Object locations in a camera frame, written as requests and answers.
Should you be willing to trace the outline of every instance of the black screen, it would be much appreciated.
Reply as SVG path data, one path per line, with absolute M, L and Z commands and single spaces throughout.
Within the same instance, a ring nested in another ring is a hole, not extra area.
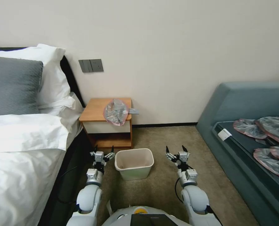
M 132 214 L 131 226 L 177 226 L 164 214 Z

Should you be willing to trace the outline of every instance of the yellow circle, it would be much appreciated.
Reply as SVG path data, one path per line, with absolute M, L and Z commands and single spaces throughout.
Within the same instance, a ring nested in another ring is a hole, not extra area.
M 137 208 L 137 209 L 134 211 L 134 214 L 140 214 L 140 213 L 145 213 L 145 214 L 147 214 L 148 211 L 147 211 L 146 209 L 142 208 L 142 207 L 139 207 L 139 208 Z

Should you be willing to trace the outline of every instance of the light switch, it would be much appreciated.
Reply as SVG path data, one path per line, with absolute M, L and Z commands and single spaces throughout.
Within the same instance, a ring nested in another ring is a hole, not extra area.
M 82 72 L 84 73 L 93 72 L 90 60 L 79 60 L 79 64 L 81 66 Z

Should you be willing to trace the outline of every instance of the baseboard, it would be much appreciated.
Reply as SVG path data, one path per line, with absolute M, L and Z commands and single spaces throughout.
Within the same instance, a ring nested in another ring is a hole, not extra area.
M 165 123 L 165 124 L 141 124 L 132 125 L 132 128 L 145 128 L 145 127 L 167 127 L 167 126 L 195 126 L 197 122 L 182 122 L 182 123 Z

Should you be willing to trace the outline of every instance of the white pillow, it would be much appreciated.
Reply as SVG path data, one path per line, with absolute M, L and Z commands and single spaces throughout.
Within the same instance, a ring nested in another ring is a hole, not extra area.
M 1 115 L 0 152 L 66 150 L 70 131 L 66 120 L 50 114 Z
M 65 49 L 38 44 L 21 50 L 0 51 L 0 57 L 43 62 L 42 79 L 37 104 L 39 109 L 66 106 L 74 108 L 75 100 L 69 95 L 70 87 L 60 61 Z

